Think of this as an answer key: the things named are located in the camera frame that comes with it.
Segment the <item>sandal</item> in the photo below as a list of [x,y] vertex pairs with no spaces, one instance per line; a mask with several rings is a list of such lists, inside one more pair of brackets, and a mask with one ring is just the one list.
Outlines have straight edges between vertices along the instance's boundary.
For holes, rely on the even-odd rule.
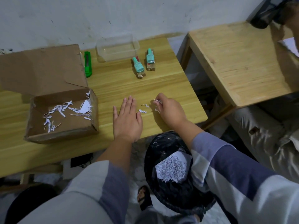
[[140,198],[138,200],[138,203],[143,201],[139,206],[140,206],[141,211],[144,211],[147,207],[152,206],[152,200],[150,197],[150,191],[146,185],[144,185],[138,189],[138,195],[142,189],[144,190],[144,197]]

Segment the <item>trash bin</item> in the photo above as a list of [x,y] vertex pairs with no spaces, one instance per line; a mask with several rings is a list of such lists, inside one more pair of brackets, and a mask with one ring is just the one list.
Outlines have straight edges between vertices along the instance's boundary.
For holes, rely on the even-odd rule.
[[182,182],[164,182],[157,177],[155,166],[178,150],[191,155],[176,132],[157,135],[150,143],[144,159],[146,181],[157,199],[169,209],[183,215],[204,214],[216,200],[211,192],[203,193],[193,186],[192,160],[187,178]]

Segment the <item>sleeve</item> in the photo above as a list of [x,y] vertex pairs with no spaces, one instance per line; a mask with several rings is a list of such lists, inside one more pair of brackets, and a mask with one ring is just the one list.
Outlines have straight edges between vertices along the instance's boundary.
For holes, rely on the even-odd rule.
[[219,138],[192,142],[193,183],[210,190],[231,223],[297,223],[299,184],[265,168]]
[[19,223],[125,223],[129,184],[122,169],[95,162],[75,177],[57,197],[42,204]]

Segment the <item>cardboard box flap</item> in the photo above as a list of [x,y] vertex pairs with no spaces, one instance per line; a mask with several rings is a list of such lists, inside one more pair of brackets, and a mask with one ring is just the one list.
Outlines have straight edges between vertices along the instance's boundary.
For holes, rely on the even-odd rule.
[[0,83],[33,96],[88,87],[78,44],[1,55]]

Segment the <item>clear plastic container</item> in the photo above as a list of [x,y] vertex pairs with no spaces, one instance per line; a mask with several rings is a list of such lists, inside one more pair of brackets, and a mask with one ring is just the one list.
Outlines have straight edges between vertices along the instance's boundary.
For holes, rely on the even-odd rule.
[[97,53],[106,62],[137,56],[139,42],[133,34],[97,40]]

